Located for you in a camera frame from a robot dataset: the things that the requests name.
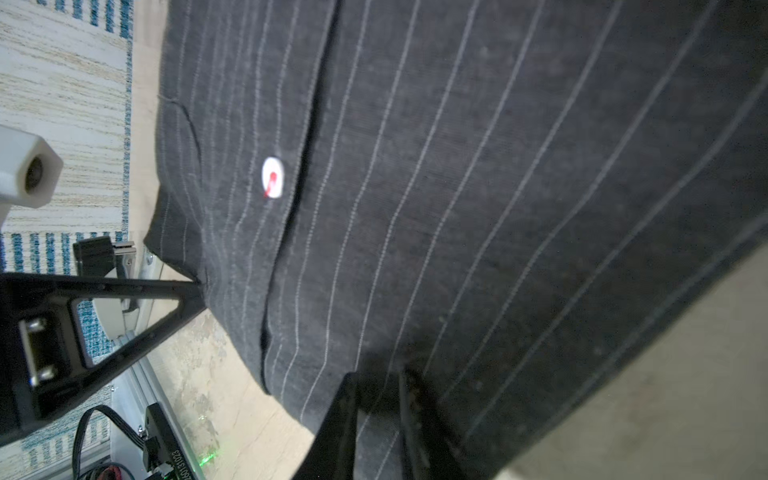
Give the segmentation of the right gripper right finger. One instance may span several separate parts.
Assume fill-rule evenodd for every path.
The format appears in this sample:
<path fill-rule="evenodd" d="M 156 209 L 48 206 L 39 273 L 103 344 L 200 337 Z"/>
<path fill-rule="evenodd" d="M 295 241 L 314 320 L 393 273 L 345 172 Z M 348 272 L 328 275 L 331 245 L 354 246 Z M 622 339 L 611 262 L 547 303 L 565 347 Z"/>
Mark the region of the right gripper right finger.
<path fill-rule="evenodd" d="M 401 463 L 404 479 L 466 479 L 447 441 L 436 402 L 421 377 L 399 375 Z"/>

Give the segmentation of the dark grey pinstripe shirt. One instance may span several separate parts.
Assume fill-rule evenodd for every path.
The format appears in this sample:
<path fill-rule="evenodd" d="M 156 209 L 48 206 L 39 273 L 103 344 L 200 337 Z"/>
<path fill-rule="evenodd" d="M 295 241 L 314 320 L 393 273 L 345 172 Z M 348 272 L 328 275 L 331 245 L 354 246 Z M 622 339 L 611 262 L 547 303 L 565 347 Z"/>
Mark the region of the dark grey pinstripe shirt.
<path fill-rule="evenodd" d="M 493 477 L 767 234 L 763 1 L 173 1 L 147 245 L 354 474 Z"/>

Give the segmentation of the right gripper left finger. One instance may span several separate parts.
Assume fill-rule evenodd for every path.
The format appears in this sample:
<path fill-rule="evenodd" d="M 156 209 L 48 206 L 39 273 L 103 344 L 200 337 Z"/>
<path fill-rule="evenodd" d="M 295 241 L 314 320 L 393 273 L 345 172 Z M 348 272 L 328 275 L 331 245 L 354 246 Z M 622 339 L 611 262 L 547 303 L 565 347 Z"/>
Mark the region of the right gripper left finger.
<path fill-rule="evenodd" d="M 353 479 L 359 376 L 346 374 L 293 480 Z"/>

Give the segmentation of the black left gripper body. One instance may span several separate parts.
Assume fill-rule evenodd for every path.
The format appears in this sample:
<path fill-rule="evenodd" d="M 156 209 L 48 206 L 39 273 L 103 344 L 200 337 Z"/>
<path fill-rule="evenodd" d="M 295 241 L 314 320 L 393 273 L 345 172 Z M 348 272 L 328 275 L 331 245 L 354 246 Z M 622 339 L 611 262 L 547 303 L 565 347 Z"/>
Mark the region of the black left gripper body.
<path fill-rule="evenodd" d="M 79 321 L 84 300 L 166 299 L 174 311 L 95 363 Z M 1 442 L 61 418 L 205 308 L 193 282 L 4 273 L 1 276 Z"/>

